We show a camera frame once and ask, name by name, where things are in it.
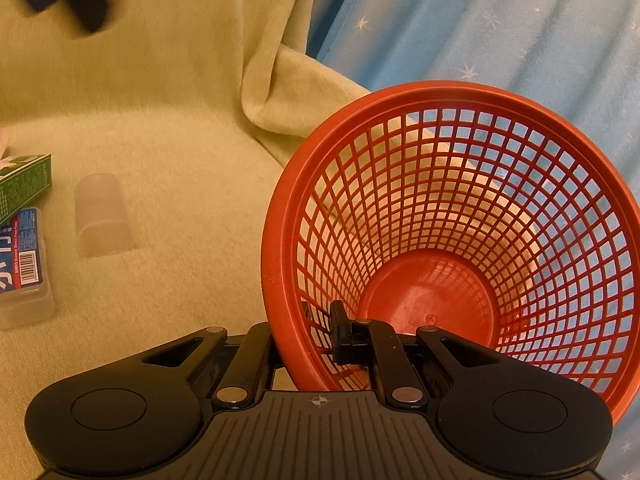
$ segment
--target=metal screw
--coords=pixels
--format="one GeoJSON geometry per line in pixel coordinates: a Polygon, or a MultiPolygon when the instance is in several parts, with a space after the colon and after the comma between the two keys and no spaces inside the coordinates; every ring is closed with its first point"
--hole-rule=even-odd
{"type": "Polygon", "coordinates": [[[398,402],[405,404],[413,404],[422,400],[422,392],[418,388],[410,386],[402,386],[392,391],[391,396],[398,402]]]}
{"type": "Polygon", "coordinates": [[[236,386],[229,386],[228,388],[222,388],[218,393],[216,393],[216,397],[222,402],[229,402],[233,404],[235,402],[241,402],[246,399],[247,396],[246,390],[242,388],[238,388],[236,386]]]}

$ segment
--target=beige blanket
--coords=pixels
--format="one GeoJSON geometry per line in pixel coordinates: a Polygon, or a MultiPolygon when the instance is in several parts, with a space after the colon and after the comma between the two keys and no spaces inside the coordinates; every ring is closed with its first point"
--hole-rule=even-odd
{"type": "Polygon", "coordinates": [[[40,472],[22,418],[43,387],[264,320],[260,236],[282,165],[366,92],[304,55],[312,0],[116,1],[108,30],[79,39],[62,4],[29,17],[0,0],[0,127],[12,153],[52,153],[38,206],[57,307],[0,333],[1,480],[40,472]],[[120,177],[139,243],[81,259],[73,189],[94,171],[120,177]]]}

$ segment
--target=crosshair logo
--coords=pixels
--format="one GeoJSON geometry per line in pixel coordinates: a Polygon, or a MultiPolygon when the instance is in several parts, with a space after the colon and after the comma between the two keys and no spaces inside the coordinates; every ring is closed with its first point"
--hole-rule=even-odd
{"type": "Polygon", "coordinates": [[[314,403],[318,408],[321,408],[322,406],[324,406],[326,403],[331,402],[329,399],[327,399],[326,397],[323,397],[322,395],[318,395],[317,397],[314,397],[313,399],[311,399],[309,402],[314,403]]]}

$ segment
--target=basket rim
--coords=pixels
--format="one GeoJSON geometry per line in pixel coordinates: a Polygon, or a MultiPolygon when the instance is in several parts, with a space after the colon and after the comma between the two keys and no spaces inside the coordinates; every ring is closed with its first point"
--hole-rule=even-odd
{"type": "MultiPolygon", "coordinates": [[[[640,208],[631,190],[595,143],[558,114],[512,92],[469,82],[421,81],[372,92],[338,110],[307,137],[276,184],[266,215],[260,255],[264,305],[281,358],[300,390],[325,391],[339,387],[315,350],[315,343],[305,335],[306,325],[295,293],[298,285],[294,279],[294,242],[298,226],[294,220],[299,218],[306,206],[306,200],[301,200],[301,197],[309,195],[319,168],[325,168],[336,157],[346,133],[366,128],[368,124],[378,124],[377,119],[381,115],[387,116],[395,108],[443,100],[455,100],[457,108],[461,108],[461,102],[465,100],[470,104],[503,108],[512,115],[526,117],[529,126],[534,123],[539,125],[540,128],[532,127],[542,130],[548,138],[561,139],[559,145],[573,146],[575,152],[570,155],[575,160],[581,158],[587,161],[588,166],[601,176],[606,176],[607,189],[603,189],[603,192],[612,206],[615,203],[614,209],[623,213],[619,222],[625,233],[632,234],[628,243],[633,245],[636,254],[640,254],[640,208]]],[[[633,262],[632,269],[636,276],[640,276],[637,261],[633,262]]],[[[614,422],[622,418],[640,388],[638,317],[636,313],[630,332],[631,358],[619,372],[618,387],[604,397],[610,406],[614,422]]]]}

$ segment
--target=ribbed black surface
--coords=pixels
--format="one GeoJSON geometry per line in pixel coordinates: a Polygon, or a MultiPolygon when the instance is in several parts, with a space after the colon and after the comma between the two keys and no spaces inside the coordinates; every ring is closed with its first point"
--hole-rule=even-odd
{"type": "MultiPolygon", "coordinates": [[[[581,475],[587,480],[588,474],[581,475]]],[[[373,392],[267,392],[217,415],[188,452],[140,480],[488,480],[453,457],[417,414],[373,392]]],[[[56,473],[42,480],[65,479],[56,473]]]]}

